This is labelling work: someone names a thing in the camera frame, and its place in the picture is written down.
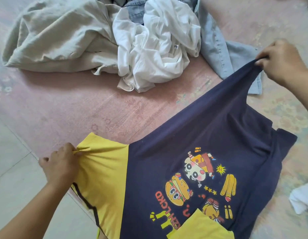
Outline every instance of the light blue jeans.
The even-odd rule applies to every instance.
[[[116,3],[124,3],[128,8],[130,19],[134,23],[143,24],[144,5],[147,0],[115,0]],[[212,15],[201,4],[201,0],[179,0],[187,3],[201,25],[201,54],[212,69],[226,79],[236,70],[255,59],[258,51],[256,48],[233,41],[226,41]],[[260,73],[252,83],[248,94],[260,95],[262,82]]]

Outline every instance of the khaki garment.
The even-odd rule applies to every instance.
[[[37,72],[117,73],[112,22],[120,7],[108,0],[37,0],[18,17],[2,60]]]

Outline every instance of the forearm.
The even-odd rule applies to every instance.
[[[0,239],[43,238],[66,191],[66,188],[45,185],[32,201],[0,230]]]
[[[286,81],[286,86],[308,111],[308,70],[293,75]]]

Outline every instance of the yellow and navy shirt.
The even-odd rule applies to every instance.
[[[296,141],[246,104],[254,63],[137,142],[77,146],[72,188],[108,239],[249,238]]]

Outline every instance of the yellow starburst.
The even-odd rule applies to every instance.
[[[219,166],[217,166],[216,168],[216,172],[219,172],[220,175],[223,175],[225,173],[226,169],[225,167],[222,167],[222,164],[220,164]]]

